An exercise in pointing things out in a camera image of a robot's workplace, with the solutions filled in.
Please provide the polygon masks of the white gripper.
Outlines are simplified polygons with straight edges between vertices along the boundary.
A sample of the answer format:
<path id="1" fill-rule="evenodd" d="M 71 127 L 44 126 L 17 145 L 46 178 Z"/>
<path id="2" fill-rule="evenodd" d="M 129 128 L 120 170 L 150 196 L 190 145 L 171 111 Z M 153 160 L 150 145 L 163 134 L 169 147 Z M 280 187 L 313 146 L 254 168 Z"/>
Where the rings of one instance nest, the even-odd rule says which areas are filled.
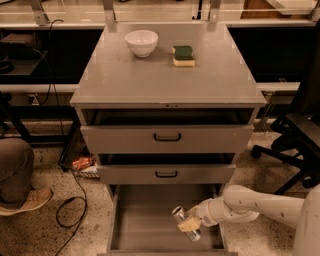
<path id="1" fill-rule="evenodd" d="M 224 202 L 221 198 L 207 199 L 189 209 L 188 214 L 192 216 L 188 216 L 178 224 L 182 232 L 198 230 L 201 223 L 206 227 L 215 226 L 223 221 Z"/>

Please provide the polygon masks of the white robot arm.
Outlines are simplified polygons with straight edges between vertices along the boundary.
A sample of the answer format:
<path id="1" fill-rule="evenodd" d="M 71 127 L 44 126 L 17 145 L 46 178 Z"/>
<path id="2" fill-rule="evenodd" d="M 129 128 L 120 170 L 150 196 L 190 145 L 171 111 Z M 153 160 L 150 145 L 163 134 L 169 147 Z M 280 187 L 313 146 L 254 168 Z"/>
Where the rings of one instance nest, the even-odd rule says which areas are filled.
<path id="1" fill-rule="evenodd" d="M 320 256 L 320 185 L 301 199 L 232 184 L 220 196 L 206 199 L 189 211 L 181 206 L 172 211 L 177 227 L 191 241 L 200 239 L 201 226 L 250 222 L 260 214 L 296 229 L 293 256 Z"/>

